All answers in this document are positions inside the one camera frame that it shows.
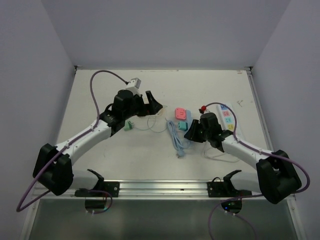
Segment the green charger plug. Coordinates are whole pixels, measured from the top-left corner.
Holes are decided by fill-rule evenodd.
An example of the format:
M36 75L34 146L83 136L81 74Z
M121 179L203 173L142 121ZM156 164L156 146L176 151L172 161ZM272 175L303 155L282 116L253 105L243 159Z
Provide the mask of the green charger plug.
M124 124L124 131L130 131L130 130L133 130L135 128L135 124L130 121L130 120L127 120Z

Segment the pink cube adapter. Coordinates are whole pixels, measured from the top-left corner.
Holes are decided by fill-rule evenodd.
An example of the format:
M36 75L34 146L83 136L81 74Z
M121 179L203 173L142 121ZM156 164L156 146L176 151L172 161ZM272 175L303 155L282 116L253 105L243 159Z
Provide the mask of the pink cube adapter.
M174 116L179 121L185 121L187 119L187 112L184 108L177 107L174 110Z

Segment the blue power strip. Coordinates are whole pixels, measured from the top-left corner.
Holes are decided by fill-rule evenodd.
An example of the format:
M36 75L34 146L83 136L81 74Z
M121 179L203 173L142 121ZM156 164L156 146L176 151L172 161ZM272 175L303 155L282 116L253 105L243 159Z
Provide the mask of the blue power strip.
M187 132L190 129L192 122L193 122L191 111L186 109L185 116L186 116L186 118L184 120L184 122L185 122L185 130L184 131Z

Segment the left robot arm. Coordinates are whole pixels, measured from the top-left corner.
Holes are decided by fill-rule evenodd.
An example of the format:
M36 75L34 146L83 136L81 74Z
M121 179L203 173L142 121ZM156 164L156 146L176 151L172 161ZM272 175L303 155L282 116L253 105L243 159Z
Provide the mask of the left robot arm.
M150 91L146 91L146 97L147 103L141 95L120 90L113 103L85 130L55 146L42 146L33 170L34 179L56 196L68 189L86 189L92 196L101 195L104 178L91 169L74 171L73 165L95 145L121 130L129 118L153 116L163 108Z

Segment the white power strip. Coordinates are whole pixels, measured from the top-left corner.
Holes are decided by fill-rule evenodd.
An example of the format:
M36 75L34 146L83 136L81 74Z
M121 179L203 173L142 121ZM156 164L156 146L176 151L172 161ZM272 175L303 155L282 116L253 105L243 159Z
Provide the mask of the white power strip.
M216 110L219 116L219 123L221 125L222 130L229 130L233 132L235 130L235 119L231 111L227 107L220 104L216 105ZM245 139L238 120L235 132L238 138Z

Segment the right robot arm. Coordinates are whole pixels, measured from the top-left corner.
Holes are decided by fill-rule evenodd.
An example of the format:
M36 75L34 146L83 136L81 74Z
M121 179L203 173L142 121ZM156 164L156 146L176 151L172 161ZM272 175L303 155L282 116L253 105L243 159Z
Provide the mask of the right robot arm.
M222 129L212 112L202 114L199 120L194 119L184 137L196 143L208 142L256 171L234 170L225 175L221 187L227 196L256 192L277 204L302 187L301 179L284 151L258 150L254 145L240 141L233 131Z

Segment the teal cube adapter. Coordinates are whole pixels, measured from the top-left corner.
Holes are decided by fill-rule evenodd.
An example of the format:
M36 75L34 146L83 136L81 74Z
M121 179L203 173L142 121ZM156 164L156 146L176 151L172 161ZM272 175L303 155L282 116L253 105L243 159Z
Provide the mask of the teal cube adapter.
M180 131L186 132L189 129L189 125L186 121L179 121L177 126Z

